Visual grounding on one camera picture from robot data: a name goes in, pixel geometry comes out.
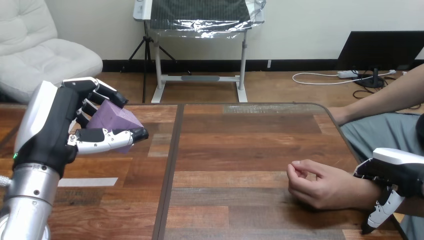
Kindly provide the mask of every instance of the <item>gray shorts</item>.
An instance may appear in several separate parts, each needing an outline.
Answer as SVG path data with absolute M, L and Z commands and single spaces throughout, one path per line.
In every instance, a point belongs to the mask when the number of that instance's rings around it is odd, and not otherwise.
M 416 114 L 385 113 L 349 122 L 341 127 L 361 161 L 376 148 L 392 148 L 424 156 L 415 126 Z M 406 215 L 401 227 L 409 240 L 424 240 L 424 218 Z

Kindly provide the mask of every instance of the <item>white cushion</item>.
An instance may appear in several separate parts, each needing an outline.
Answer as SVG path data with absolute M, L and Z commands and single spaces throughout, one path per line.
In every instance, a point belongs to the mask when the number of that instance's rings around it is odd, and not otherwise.
M 0 89 L 27 103 L 42 81 L 59 86 L 65 79 L 95 77 L 102 59 L 90 49 L 62 39 L 50 39 L 30 49 L 0 56 Z
M 0 56 L 58 37 L 44 0 L 0 0 Z

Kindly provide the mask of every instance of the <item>human hand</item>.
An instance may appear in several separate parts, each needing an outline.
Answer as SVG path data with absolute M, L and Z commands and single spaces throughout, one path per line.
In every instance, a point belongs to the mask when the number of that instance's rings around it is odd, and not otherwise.
M 316 180 L 308 180 L 308 173 Z M 341 169 L 312 160 L 294 161 L 287 166 L 288 191 L 320 210 L 372 209 L 381 189 L 373 182 L 354 177 Z
M 337 125 L 343 125 L 351 121 L 349 118 L 349 111 L 346 107 L 329 107 L 328 111 L 331 113 Z

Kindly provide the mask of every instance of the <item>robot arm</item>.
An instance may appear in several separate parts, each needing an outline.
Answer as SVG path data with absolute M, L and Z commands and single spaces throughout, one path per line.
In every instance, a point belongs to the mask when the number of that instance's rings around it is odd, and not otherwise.
M 15 142 L 13 177 L 0 177 L 7 187 L 0 212 L 0 239 L 50 239 L 47 219 L 66 164 L 77 154 L 92 154 L 129 146 L 149 137 L 143 128 L 84 129 L 105 99 L 122 108 L 128 100 L 92 77 L 63 81 L 61 87 L 42 82 L 32 95 Z M 72 124 L 83 129 L 69 134 Z
M 377 148 L 373 158 L 356 167 L 354 176 L 384 186 L 374 210 L 361 226 L 362 234 L 369 234 L 378 228 L 406 198 L 424 198 L 423 156 L 397 149 Z

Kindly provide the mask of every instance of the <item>wooden table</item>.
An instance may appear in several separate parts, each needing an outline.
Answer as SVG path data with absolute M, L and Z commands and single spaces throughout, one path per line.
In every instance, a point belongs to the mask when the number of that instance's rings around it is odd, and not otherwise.
M 312 211 L 288 192 L 287 165 L 312 159 L 353 172 L 357 161 L 315 104 L 130 105 L 150 133 L 128 154 L 79 156 L 64 178 L 111 187 L 60 187 L 53 240 L 402 239 L 392 222 L 361 236 L 365 213 Z M 11 176 L 24 109 L 0 105 L 0 174 Z

